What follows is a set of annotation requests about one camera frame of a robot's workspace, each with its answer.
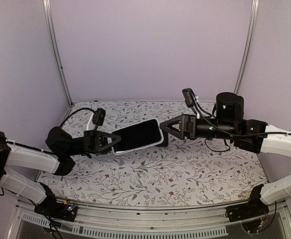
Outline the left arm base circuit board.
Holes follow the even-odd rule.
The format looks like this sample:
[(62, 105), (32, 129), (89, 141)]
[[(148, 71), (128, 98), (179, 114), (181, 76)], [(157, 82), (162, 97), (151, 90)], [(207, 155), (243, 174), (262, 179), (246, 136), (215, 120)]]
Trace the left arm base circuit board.
[(70, 203), (69, 200), (62, 203), (57, 202), (50, 188), (43, 183), (40, 185), (43, 187), (46, 197), (41, 203), (36, 204), (34, 212), (49, 218), (74, 222), (78, 211), (77, 204)]

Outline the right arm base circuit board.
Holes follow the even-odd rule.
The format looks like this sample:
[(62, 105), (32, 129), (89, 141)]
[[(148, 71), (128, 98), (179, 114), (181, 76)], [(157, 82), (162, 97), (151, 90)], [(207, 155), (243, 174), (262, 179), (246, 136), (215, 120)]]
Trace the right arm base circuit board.
[(264, 184), (255, 186), (252, 189), (249, 199), (246, 203), (236, 206), (229, 206), (225, 211), (225, 216), (229, 219), (230, 222), (237, 222), (264, 215), (265, 217), (263, 219), (259, 219), (257, 224), (255, 222), (246, 222), (242, 224), (243, 231), (249, 235), (258, 234), (265, 231), (273, 223), (277, 214), (277, 202), (275, 202), (273, 217), (268, 225), (264, 227), (266, 219), (269, 216), (269, 207), (260, 200), (261, 190), (263, 187)]

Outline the black smartphone with white edge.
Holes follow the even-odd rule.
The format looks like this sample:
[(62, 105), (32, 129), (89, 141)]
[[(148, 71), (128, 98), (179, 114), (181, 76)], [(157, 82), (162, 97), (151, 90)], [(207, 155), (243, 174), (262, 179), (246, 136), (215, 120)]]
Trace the black smartphone with white edge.
[(111, 132), (120, 136), (121, 141), (112, 147), (115, 155), (157, 146), (164, 141), (157, 119), (147, 119)]

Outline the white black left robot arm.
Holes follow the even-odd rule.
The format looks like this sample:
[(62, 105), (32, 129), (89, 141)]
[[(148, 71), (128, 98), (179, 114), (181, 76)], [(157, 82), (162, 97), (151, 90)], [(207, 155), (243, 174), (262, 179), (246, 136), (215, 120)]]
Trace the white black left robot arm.
[(40, 205), (49, 216), (56, 216), (60, 212), (60, 205), (50, 188), (29, 180), (11, 167), (19, 166), (66, 176), (75, 166), (73, 156), (107, 154), (120, 141), (120, 136), (98, 130), (88, 130), (82, 137), (73, 138), (56, 126), (50, 130), (46, 139), (49, 150), (43, 150), (9, 141), (0, 131), (0, 187)]

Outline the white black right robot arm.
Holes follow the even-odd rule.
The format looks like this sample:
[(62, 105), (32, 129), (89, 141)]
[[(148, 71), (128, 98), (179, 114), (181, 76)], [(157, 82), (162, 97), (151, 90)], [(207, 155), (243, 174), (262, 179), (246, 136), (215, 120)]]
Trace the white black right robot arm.
[(235, 147), (252, 153), (291, 157), (291, 131), (265, 121), (244, 119), (244, 99), (231, 92), (219, 93), (212, 113), (203, 110), (192, 89), (182, 90), (193, 115), (182, 114), (160, 124), (162, 131), (178, 139), (227, 139)]

